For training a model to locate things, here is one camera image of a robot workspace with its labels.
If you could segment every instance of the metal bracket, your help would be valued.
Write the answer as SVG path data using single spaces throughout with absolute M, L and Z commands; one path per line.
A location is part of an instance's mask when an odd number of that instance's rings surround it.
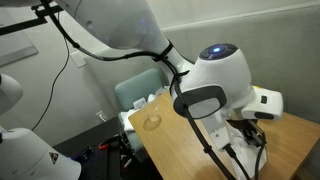
M 257 125 L 258 120 L 227 120 L 229 124 L 238 129 L 249 145 L 260 147 L 266 143 L 264 131 Z
M 47 23 L 47 20 L 46 20 L 45 17 L 48 16 L 48 13 L 44 9 L 43 10 L 38 10 L 39 7 L 40 6 L 32 6 L 31 7 L 31 10 L 33 10 L 34 13 L 38 17 L 37 19 L 32 19 L 32 20 L 29 20 L 29 21 L 25 21 L 25 22 L 16 23 L 16 24 L 13 24 L 13 25 L 10 25 L 10 26 L 2 27 L 2 28 L 0 28 L 0 36 L 3 36 L 3 35 L 6 35 L 6 34 L 10 34 L 10 33 L 13 33 L 13 32 L 21 31 L 21 30 L 24 30 L 24 29 L 28 29 L 28 28 L 31 28 L 31 27 L 35 27 L 35 26 L 39 26 L 39 25 Z M 52 11 L 54 13 L 63 11 L 63 9 L 59 5 L 53 6 L 51 8 L 52 8 Z

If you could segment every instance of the white robot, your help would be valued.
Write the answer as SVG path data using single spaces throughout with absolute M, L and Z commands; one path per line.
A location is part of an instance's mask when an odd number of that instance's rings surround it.
M 47 0 L 41 0 L 41 3 L 49 8 Z M 88 32 L 111 48 L 138 49 L 149 54 L 151 52 L 161 55 L 159 57 L 163 58 L 163 61 L 158 61 L 158 64 L 165 70 L 170 80 L 177 80 L 171 89 L 175 111 L 187 117 L 190 122 L 193 119 L 200 119 L 217 149 L 227 150 L 228 153 L 231 147 L 234 149 L 239 158 L 232 160 L 238 179 L 252 178 L 255 171 L 265 164 L 267 157 L 264 151 L 264 139 L 256 135 L 262 131 L 251 119 L 279 119 L 283 110 L 282 96 L 278 92 L 251 85 L 251 74 L 240 49 L 231 44 L 210 46 L 200 53 L 193 65 L 185 60 L 161 33 L 145 0 L 56 0 L 56 3 Z M 0 0 L 0 4 L 3 7 L 32 6 L 40 4 L 40 0 Z M 70 37 L 66 34 L 64 36 L 72 42 Z M 74 42 L 72 44 L 85 54 L 100 60 L 108 60 L 92 55 Z M 174 78 L 178 73 L 183 73 L 184 76 Z M 226 123 L 226 119 L 231 120 L 229 123 L 236 129 Z M 246 129 L 242 127 L 243 125 L 249 125 L 250 128 Z M 33 139 L 38 141 L 39 138 L 33 134 L 28 140 L 32 142 Z M 8 149 L 4 146 L 4 142 L 5 140 L 0 144 L 0 154 Z M 15 142 L 11 146 L 16 147 L 17 153 L 25 149 Z M 261 146 L 263 151 L 259 152 L 257 146 Z M 1 157 L 1 166 L 10 161 L 16 162 L 15 158 L 14 155 Z M 256 159 L 260 160 L 257 161 L 258 169 L 255 167 Z M 77 163 L 71 160 L 63 163 L 66 164 L 61 166 L 77 170 L 74 174 L 61 173 L 59 179 L 76 179 L 76 174 L 80 173 Z M 12 170 L 18 164 L 13 164 L 4 177 L 1 176 L 5 172 L 0 169 L 0 179 L 13 179 Z M 44 174 L 39 173 L 33 178 L 41 179 Z
M 22 97 L 13 78 L 0 74 L 0 114 Z M 81 165 L 58 153 L 34 132 L 0 127 L 0 179 L 78 179 Z

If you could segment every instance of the glass cup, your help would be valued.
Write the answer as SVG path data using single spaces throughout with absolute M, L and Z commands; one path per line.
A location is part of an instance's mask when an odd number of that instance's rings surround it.
M 150 102 L 143 108 L 145 121 L 143 128 L 147 131 L 152 131 L 160 126 L 161 116 L 159 115 L 159 106 L 156 101 Z

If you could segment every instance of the white plastic casing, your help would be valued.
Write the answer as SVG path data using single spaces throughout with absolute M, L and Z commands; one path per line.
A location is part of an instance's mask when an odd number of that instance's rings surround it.
M 98 40 L 114 49 L 140 49 L 161 54 L 169 45 L 162 34 L 148 3 L 145 0 L 56 0 L 75 20 Z M 178 72 L 190 70 L 186 61 L 175 48 L 168 60 Z M 168 74 L 166 65 L 159 65 Z
M 232 149 L 236 152 L 239 161 L 241 162 L 244 169 L 247 171 L 249 177 L 254 177 L 255 164 L 260 147 L 248 145 L 239 130 L 231 127 L 230 125 L 228 125 L 227 128 L 230 132 Z M 240 169 L 239 165 L 235 162 L 234 159 L 231 159 L 231 161 L 236 171 L 238 177 L 237 179 L 246 180 L 246 177 L 243 174 L 243 171 Z M 264 166 L 266 162 L 267 153 L 266 149 L 264 149 L 260 157 L 259 170 Z
M 0 115 L 8 111 L 22 97 L 22 87 L 13 78 L 0 74 Z
M 244 106 L 241 115 L 244 119 L 259 119 L 256 113 L 270 114 L 273 119 L 281 119 L 283 112 L 283 99 L 279 92 L 264 88 L 254 87 L 255 98 Z M 262 96 L 265 96 L 266 102 L 262 103 Z
M 222 119 L 220 111 L 202 118 L 202 124 L 210 135 L 214 145 L 220 151 L 230 143 L 230 136 L 226 126 L 226 121 Z
M 81 165 L 52 149 L 28 129 L 3 132 L 0 144 L 0 179 L 78 179 Z M 58 156 L 53 162 L 50 153 Z
M 198 58 L 194 67 L 180 83 L 182 93 L 207 86 L 220 86 L 223 89 L 227 98 L 224 108 L 239 108 L 253 100 L 255 94 L 251 86 L 250 70 L 240 49 L 219 60 Z M 172 98 L 177 98 L 176 92 L 172 92 Z M 212 103 L 211 107 L 207 104 L 198 103 L 198 106 L 211 108 L 212 112 L 220 108 L 219 103 Z

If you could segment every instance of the wire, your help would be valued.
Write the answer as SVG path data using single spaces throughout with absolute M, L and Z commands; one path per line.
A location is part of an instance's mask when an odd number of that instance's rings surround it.
M 49 3 L 47 2 L 47 0 L 40 0 L 40 1 L 42 3 L 43 7 L 45 8 L 45 10 L 47 11 L 49 17 L 51 18 L 52 22 L 58 28 L 58 30 L 61 32 L 61 34 L 70 42 L 70 44 L 72 44 L 72 46 L 74 48 L 78 49 L 79 51 L 83 52 L 84 54 L 86 54 L 88 56 L 91 56 L 91 57 L 98 59 L 98 60 L 101 60 L 101 61 L 117 61 L 117 60 L 121 60 L 121 59 L 129 59 L 129 58 L 138 57 L 138 56 L 151 56 L 151 57 L 159 58 L 159 56 L 160 56 L 159 54 L 151 52 L 151 51 L 139 51 L 139 52 L 134 52 L 134 53 L 127 54 L 127 55 L 124 55 L 121 57 L 103 57 L 103 56 L 95 55 L 95 54 L 89 52 L 88 50 L 82 48 L 78 43 L 76 43 L 68 35 L 68 33 L 61 26 L 60 22 L 57 20 L 56 16 L 52 12 L 52 9 L 51 9 Z
M 171 70 L 173 75 L 178 74 L 178 70 L 168 60 L 162 60 L 162 62 L 168 66 L 168 68 Z
M 255 180 L 259 179 L 259 164 L 260 164 L 261 155 L 262 155 L 262 152 L 264 150 L 265 145 L 266 145 L 266 136 L 264 134 L 262 134 L 262 145 L 259 149 L 257 159 L 256 159 L 256 165 L 254 168 L 254 179 Z
M 243 165 L 241 164 L 241 162 L 239 161 L 236 152 L 232 149 L 230 144 L 227 144 L 224 149 L 227 151 L 227 153 L 229 154 L 229 156 L 234 159 L 236 161 L 236 163 L 238 164 L 238 166 L 240 167 L 241 171 L 243 172 L 244 176 L 246 177 L 246 179 L 250 180 L 250 177 L 247 173 L 247 171 L 244 169 Z
M 60 21 L 60 12 L 58 13 L 58 21 Z M 61 75 L 61 73 L 66 69 L 67 64 L 68 64 L 68 62 L 69 62 L 70 50 L 69 50 L 69 46 L 68 46 L 68 43 L 67 43 L 67 40 L 66 40 L 65 37 L 64 37 L 64 42 L 65 42 L 65 45 L 66 45 L 66 48 L 67 48 L 67 56 L 68 56 L 68 57 L 67 57 L 67 60 L 66 60 L 66 62 L 65 62 L 65 64 L 64 64 L 63 68 L 60 70 L 60 72 L 58 73 L 58 75 L 56 76 L 56 78 L 54 79 L 54 81 L 53 81 L 53 83 L 52 83 L 50 98 L 49 98 L 49 102 L 48 102 L 48 104 L 47 104 L 47 107 L 46 107 L 46 109 L 44 110 L 44 112 L 42 113 L 42 115 L 41 115 L 40 119 L 38 120 L 37 124 L 32 128 L 32 131 L 34 131 L 34 130 L 37 128 L 37 126 L 38 126 L 38 125 L 40 124 L 40 122 L 42 121 L 43 117 L 46 115 L 46 113 L 47 113 L 47 111 L 48 111 L 48 109 L 49 109 L 49 107 L 50 107 L 51 101 L 52 101 L 54 86 L 55 86 L 55 84 L 56 84 L 56 82 L 57 82 L 57 79 L 59 78 L 59 76 Z
M 80 0 L 80 2 L 79 2 L 78 5 L 77 5 L 76 10 L 74 11 L 74 17 L 76 17 L 81 3 L 82 3 L 82 0 Z
M 204 138 L 203 134 L 201 133 L 199 127 L 195 123 L 192 115 L 190 114 L 190 111 L 188 109 L 188 106 L 184 103 L 184 99 L 181 93 L 181 89 L 179 84 L 176 82 L 175 83 L 175 90 L 178 95 L 178 98 L 180 101 L 185 105 L 184 111 L 185 115 L 189 121 L 189 124 L 191 125 L 193 131 L 195 132 L 196 136 L 198 137 L 199 141 L 201 142 L 202 146 L 204 147 L 204 152 L 208 153 L 211 159 L 216 163 L 216 165 L 219 167 L 219 169 L 222 171 L 222 173 L 225 175 L 225 177 L 228 180 L 235 180 L 233 175 L 229 172 L 229 170 L 226 168 L 226 166 L 221 162 L 221 160 L 218 158 L 218 156 L 213 152 L 212 147 L 209 145 L 209 143 L 206 141 Z

